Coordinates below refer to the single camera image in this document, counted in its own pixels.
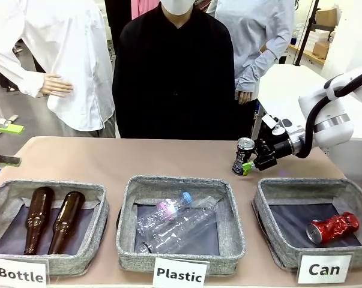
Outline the white-shirt person hand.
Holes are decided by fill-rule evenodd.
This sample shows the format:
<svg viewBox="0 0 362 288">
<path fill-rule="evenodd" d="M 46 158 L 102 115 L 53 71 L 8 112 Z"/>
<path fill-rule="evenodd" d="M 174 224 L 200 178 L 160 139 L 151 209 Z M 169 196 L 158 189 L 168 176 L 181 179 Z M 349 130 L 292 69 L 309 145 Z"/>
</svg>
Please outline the white-shirt person hand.
<svg viewBox="0 0 362 288">
<path fill-rule="evenodd" d="M 73 85 L 61 79 L 57 74 L 44 73 L 44 83 L 40 92 L 43 95 L 66 97 L 73 90 Z"/>
</svg>

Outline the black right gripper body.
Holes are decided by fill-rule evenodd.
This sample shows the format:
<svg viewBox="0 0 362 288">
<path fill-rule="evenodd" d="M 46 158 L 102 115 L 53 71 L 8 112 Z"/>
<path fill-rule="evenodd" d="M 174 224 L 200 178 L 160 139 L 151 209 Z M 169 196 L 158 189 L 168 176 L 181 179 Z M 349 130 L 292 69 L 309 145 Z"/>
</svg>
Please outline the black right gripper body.
<svg viewBox="0 0 362 288">
<path fill-rule="evenodd" d="M 255 160 L 259 171 L 269 169 L 277 165 L 277 160 L 298 152 L 298 136 L 284 133 L 279 136 L 258 138 L 261 140 L 261 152 Z"/>
</svg>

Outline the blue-shirt person hand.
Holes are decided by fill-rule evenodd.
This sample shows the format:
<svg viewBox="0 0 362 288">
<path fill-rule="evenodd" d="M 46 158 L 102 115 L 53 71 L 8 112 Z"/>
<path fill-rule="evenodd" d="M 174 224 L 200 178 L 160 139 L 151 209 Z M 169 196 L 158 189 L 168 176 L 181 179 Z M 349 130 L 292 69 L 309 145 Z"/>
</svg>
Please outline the blue-shirt person hand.
<svg viewBox="0 0 362 288">
<path fill-rule="evenodd" d="M 236 91 L 237 97 L 238 97 L 238 104 L 243 105 L 249 102 L 252 99 L 252 92 L 242 92 L 242 91 Z"/>
</svg>

